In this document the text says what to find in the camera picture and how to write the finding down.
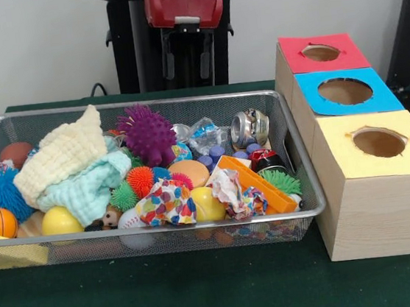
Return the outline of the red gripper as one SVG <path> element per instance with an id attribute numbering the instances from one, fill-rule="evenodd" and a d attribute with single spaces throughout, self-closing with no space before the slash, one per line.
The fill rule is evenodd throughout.
<path id="1" fill-rule="evenodd" d="M 172 29 L 178 24 L 194 24 L 202 29 L 215 29 L 223 13 L 223 0 L 144 0 L 146 20 L 154 28 Z M 163 77 L 173 80 L 175 57 L 171 50 L 171 31 L 161 32 Z M 203 80 L 211 78 L 213 33 L 201 33 L 200 73 Z"/>

